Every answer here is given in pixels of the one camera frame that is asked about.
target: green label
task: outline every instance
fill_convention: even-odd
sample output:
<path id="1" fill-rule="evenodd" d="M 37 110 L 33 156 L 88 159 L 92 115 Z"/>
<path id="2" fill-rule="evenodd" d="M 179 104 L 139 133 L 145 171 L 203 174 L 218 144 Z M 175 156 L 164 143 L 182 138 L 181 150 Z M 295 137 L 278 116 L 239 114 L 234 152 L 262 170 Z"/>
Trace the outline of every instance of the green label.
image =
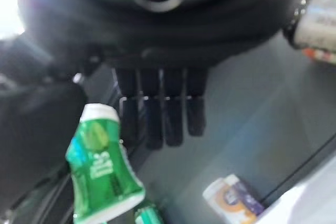
<path id="1" fill-rule="evenodd" d="M 75 223 L 144 194 L 119 143 L 119 124 L 99 119 L 81 122 L 66 158 L 75 191 Z"/>

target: white surface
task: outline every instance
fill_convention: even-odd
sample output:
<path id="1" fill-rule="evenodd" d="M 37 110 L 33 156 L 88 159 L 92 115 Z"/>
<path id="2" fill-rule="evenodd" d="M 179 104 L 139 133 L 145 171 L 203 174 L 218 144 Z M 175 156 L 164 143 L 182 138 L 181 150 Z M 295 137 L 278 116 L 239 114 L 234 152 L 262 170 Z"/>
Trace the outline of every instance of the white surface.
<path id="1" fill-rule="evenodd" d="M 336 223 L 336 156 L 285 193 L 256 224 Z"/>
<path id="2" fill-rule="evenodd" d="M 84 122 L 95 119 L 111 119 L 118 123 L 120 121 L 117 111 L 111 106 L 100 103 L 86 104 L 80 121 Z"/>

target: bottle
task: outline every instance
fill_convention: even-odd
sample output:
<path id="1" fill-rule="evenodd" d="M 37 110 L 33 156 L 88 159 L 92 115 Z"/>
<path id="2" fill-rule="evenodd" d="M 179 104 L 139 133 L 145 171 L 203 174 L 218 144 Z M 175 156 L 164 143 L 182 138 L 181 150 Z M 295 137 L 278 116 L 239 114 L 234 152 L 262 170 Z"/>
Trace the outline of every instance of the bottle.
<path id="1" fill-rule="evenodd" d="M 144 187 L 129 165 L 119 131 L 114 108 L 85 106 L 66 154 L 75 191 L 75 224 L 107 222 L 144 199 Z"/>
<path id="2" fill-rule="evenodd" d="M 163 224 L 156 205 L 145 199 L 135 210 L 135 224 Z"/>

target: small bottle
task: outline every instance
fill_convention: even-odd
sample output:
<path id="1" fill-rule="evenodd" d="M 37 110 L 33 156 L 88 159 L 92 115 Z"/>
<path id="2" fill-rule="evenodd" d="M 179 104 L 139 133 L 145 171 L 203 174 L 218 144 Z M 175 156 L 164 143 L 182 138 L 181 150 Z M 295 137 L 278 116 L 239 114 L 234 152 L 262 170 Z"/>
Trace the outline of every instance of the small bottle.
<path id="1" fill-rule="evenodd" d="M 145 199 L 135 208 L 135 224 L 163 224 L 156 205 Z"/>

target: bright light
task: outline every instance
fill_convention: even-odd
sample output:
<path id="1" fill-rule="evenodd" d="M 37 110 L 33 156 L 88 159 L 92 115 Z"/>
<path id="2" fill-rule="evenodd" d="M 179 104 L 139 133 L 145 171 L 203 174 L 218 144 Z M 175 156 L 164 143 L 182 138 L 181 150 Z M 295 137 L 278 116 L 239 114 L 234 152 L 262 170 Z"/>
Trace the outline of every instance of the bright light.
<path id="1" fill-rule="evenodd" d="M 0 39 L 20 35 L 25 31 L 19 16 L 17 0 L 0 0 Z"/>

